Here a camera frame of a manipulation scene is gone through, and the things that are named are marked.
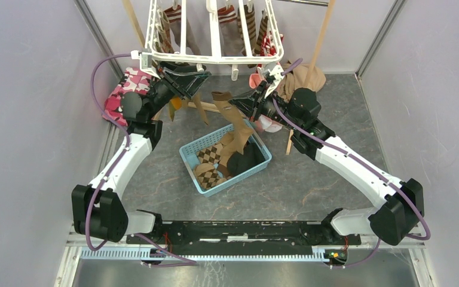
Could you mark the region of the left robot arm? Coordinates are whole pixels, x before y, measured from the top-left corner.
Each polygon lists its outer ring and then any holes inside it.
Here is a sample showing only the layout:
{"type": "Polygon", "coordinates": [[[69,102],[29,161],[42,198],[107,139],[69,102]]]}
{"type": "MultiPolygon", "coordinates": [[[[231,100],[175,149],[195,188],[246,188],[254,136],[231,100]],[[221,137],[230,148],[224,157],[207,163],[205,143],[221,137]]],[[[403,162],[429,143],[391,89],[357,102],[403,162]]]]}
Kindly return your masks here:
{"type": "Polygon", "coordinates": [[[121,202],[123,192],[139,165],[150,155],[161,138],[163,123],[153,117],[175,97],[191,99],[211,76],[205,68],[158,64],[158,76],[147,80],[143,92],[119,93],[126,135],[117,153],[87,185],[72,191],[74,230],[103,241],[119,242],[124,236],[140,233],[148,243],[158,243],[164,228],[156,223],[159,215],[147,211],[127,211],[121,202]]]}

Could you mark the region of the white plastic clip hanger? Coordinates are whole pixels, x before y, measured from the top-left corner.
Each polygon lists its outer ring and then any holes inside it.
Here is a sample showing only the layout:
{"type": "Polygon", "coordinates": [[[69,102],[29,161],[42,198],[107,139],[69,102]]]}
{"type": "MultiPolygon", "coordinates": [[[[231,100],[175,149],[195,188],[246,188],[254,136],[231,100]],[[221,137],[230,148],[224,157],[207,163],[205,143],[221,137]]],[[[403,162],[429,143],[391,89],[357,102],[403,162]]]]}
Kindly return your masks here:
{"type": "Polygon", "coordinates": [[[271,1],[264,1],[265,13],[268,16],[268,29],[267,32],[272,32],[274,41],[276,42],[277,54],[274,56],[252,56],[252,49],[249,44],[249,36],[247,33],[247,25],[245,22],[245,12],[243,9],[244,2],[238,2],[238,10],[243,18],[242,27],[244,35],[244,43],[246,48],[246,56],[225,57],[222,55],[221,49],[221,32],[218,23],[217,2],[206,1],[205,6],[207,16],[209,18],[209,31],[210,31],[210,48],[209,55],[194,55],[186,53],[186,21],[187,10],[185,8],[186,1],[181,2],[182,6],[182,39],[180,41],[180,51],[174,53],[162,53],[156,49],[156,43],[159,42],[158,31],[161,26],[159,17],[160,6],[157,1],[149,3],[149,14],[147,22],[146,37],[144,40],[143,48],[141,51],[150,52],[154,62],[180,62],[194,64],[200,71],[203,65],[230,65],[232,72],[231,78],[236,80],[238,78],[239,65],[266,65],[269,63],[279,63],[284,56],[284,48],[282,40],[280,39],[280,32],[277,26],[276,15],[271,1]]]}

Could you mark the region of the tan brown sock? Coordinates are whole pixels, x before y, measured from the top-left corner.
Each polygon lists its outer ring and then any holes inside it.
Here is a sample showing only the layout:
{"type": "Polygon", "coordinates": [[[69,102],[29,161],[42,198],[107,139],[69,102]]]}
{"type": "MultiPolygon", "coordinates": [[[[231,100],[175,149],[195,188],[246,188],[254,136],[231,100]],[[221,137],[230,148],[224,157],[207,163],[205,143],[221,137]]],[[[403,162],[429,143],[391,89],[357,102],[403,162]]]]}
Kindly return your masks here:
{"type": "Polygon", "coordinates": [[[203,121],[203,123],[208,126],[209,125],[209,119],[207,117],[205,109],[203,108],[202,101],[201,101],[201,93],[200,92],[197,92],[193,96],[192,103],[195,105],[195,107],[196,107],[196,109],[197,109],[197,111],[198,111],[198,113],[200,115],[200,118],[203,121]]]}

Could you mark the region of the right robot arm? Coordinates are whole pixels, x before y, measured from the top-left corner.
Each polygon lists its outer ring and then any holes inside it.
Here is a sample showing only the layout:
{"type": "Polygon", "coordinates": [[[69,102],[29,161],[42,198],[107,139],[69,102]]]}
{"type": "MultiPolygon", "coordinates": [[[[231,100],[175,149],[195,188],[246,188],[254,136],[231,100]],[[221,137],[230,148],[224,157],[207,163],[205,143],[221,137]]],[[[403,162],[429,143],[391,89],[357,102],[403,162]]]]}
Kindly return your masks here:
{"type": "Polygon", "coordinates": [[[236,96],[229,103],[248,119],[263,115],[293,131],[293,146],[312,160],[332,169],[356,187],[371,203],[366,209],[337,209],[325,219],[321,235],[336,244],[345,236],[373,234],[396,246],[405,237],[426,241],[432,236],[424,219],[423,186],[403,181],[358,155],[318,118],[322,108],[308,88],[293,92],[289,101],[260,89],[236,96]]]}

